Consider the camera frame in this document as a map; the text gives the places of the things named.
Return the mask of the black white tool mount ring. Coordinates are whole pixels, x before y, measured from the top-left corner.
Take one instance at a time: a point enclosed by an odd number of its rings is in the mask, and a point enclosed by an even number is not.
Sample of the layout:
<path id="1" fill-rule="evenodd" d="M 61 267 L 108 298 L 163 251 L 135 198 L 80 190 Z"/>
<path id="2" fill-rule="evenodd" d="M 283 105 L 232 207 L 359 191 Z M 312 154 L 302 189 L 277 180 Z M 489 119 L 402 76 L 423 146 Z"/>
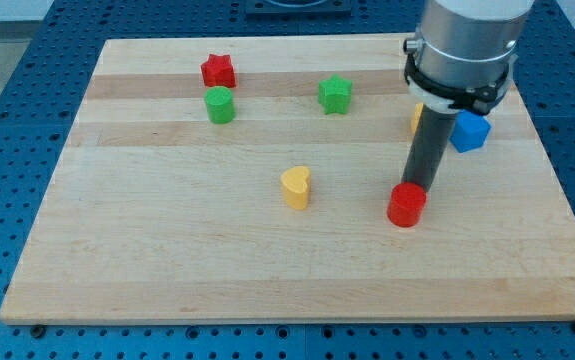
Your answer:
<path id="1" fill-rule="evenodd" d="M 457 110 L 466 110 L 486 116 L 502 102 L 513 83 L 513 70 L 517 59 L 516 54 L 511 54 L 504 72 L 497 80 L 477 88 L 460 88 L 431 80 L 418 69 L 414 57 L 408 55 L 404 78 L 409 92 L 435 112 L 452 114 Z"/>

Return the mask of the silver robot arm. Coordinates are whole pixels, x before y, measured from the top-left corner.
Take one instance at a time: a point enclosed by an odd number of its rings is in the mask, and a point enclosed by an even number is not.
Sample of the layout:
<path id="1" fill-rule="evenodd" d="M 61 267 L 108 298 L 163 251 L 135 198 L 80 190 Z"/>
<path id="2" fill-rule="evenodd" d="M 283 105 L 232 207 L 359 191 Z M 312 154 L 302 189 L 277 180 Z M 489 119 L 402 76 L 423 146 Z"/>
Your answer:
<path id="1" fill-rule="evenodd" d="M 462 110 L 485 116 L 513 83 L 533 0 L 427 0 L 403 43 L 404 79 L 423 104 L 401 181 L 429 191 Z"/>

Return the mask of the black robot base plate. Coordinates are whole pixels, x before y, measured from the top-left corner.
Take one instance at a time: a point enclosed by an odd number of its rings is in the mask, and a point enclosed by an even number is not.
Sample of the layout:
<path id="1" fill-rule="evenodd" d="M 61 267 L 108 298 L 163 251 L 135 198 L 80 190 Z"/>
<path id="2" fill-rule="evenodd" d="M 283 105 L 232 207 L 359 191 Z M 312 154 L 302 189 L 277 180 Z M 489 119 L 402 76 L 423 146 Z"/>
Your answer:
<path id="1" fill-rule="evenodd" d="M 346 14 L 352 0 L 244 0 L 248 16 Z"/>

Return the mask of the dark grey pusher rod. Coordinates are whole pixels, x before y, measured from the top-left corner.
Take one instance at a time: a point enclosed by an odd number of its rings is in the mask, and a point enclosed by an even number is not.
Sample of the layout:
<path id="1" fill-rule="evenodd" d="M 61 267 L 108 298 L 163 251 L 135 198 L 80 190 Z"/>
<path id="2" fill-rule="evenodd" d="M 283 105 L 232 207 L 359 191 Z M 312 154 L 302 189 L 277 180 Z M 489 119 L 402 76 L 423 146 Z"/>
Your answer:
<path id="1" fill-rule="evenodd" d="M 438 172 L 458 113 L 441 113 L 424 106 L 401 178 L 428 192 Z"/>

